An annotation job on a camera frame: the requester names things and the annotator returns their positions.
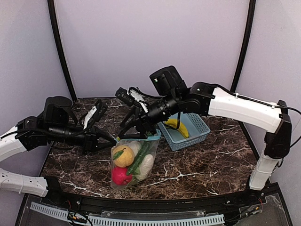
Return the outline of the white cauliflower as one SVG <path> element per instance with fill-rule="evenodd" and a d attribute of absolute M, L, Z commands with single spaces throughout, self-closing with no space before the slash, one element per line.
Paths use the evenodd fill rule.
<path fill-rule="evenodd" d="M 134 156 L 137 156 L 138 152 L 140 151 L 142 145 L 138 141 L 132 141 L 128 144 L 128 147 L 130 147 L 134 153 Z"/>

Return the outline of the green cucumber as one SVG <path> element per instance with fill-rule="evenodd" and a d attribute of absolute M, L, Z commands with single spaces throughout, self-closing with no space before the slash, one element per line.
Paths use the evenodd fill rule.
<path fill-rule="evenodd" d="M 144 157 L 148 154 L 149 149 L 151 148 L 150 141 L 144 141 L 140 151 L 134 159 L 134 162 L 127 168 L 126 175 L 129 176 L 134 173 L 134 171 L 138 168 L 138 166 L 143 161 Z"/>

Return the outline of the orange fruit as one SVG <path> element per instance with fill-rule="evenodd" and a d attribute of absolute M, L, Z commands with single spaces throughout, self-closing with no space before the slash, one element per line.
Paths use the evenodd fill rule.
<path fill-rule="evenodd" d="M 117 167 L 125 168 L 134 162 L 135 154 L 126 145 L 119 145 L 111 151 L 111 158 Z"/>

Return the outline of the clear zip top bag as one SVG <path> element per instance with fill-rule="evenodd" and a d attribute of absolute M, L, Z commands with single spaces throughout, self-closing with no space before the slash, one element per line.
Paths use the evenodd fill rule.
<path fill-rule="evenodd" d="M 116 138 L 111 148 L 111 188 L 123 190 L 151 175 L 161 137 L 160 130 L 147 133 L 146 139 Z"/>

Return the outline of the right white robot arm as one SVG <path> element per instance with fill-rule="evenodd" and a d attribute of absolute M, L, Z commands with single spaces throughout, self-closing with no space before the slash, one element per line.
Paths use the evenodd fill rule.
<path fill-rule="evenodd" d="M 116 91 L 116 97 L 132 108 L 121 123 L 119 138 L 146 139 L 159 122 L 176 113 L 219 116 L 254 125 L 266 132 L 265 148 L 249 179 L 249 188 L 257 191 L 265 187 L 293 147 L 290 107 L 282 100 L 260 101 L 205 82 L 188 87 L 174 66 L 154 72 L 150 80 L 158 92 L 153 104 L 144 102 L 144 94 L 134 87 Z"/>

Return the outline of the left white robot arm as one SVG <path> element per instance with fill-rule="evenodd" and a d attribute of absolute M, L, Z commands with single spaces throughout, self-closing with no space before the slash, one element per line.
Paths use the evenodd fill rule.
<path fill-rule="evenodd" d="M 31 151 L 51 142 L 82 147 L 83 153 L 97 152 L 113 147 L 116 141 L 95 126 L 107 110 L 97 100 L 84 117 L 77 119 L 71 109 L 72 101 L 63 96 L 48 97 L 44 110 L 38 116 L 27 117 L 0 137 L 0 159 Z M 0 187 L 4 190 L 49 197 L 60 192 L 54 177 L 30 177 L 0 170 Z"/>

